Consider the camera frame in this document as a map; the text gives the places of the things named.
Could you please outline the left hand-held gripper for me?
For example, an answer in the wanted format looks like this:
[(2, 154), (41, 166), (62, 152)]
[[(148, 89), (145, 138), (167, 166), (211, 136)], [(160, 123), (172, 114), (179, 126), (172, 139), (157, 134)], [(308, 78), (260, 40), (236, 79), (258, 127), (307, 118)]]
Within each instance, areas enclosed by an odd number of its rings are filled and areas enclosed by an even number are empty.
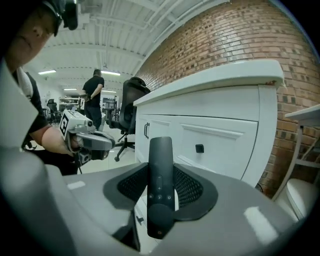
[(109, 151), (116, 145), (112, 136), (98, 131), (93, 121), (77, 111), (64, 110), (60, 125), (60, 132), (67, 149), (70, 134), (75, 134), (83, 139), (83, 146), (73, 153), (77, 165), (82, 166), (91, 160), (104, 160)]

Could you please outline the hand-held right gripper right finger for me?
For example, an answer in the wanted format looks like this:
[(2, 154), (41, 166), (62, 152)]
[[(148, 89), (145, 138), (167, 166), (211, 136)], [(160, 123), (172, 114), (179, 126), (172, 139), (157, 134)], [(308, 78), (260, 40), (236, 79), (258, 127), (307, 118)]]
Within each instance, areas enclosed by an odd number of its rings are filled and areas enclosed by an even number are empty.
[(197, 220), (177, 221), (152, 256), (274, 256), (300, 227), (243, 181), (184, 164), (175, 168), (214, 185), (216, 193), (203, 193), (216, 203)]

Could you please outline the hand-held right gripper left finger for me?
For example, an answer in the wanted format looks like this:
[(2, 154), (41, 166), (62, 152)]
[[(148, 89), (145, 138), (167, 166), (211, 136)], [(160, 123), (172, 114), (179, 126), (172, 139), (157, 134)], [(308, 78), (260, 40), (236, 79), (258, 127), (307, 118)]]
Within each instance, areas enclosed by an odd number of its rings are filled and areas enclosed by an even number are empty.
[(113, 235), (126, 226), (140, 226), (142, 217), (136, 215), (136, 204), (147, 185), (147, 163), (64, 178), (76, 201), (85, 213), (107, 233)]

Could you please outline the person's left hand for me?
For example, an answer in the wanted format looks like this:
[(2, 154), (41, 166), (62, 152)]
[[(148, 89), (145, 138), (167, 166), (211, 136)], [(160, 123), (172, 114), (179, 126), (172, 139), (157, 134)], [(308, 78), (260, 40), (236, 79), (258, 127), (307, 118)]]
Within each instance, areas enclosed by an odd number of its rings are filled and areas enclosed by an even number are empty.
[(68, 137), (67, 145), (72, 153), (76, 153), (83, 147), (83, 139), (71, 133)]

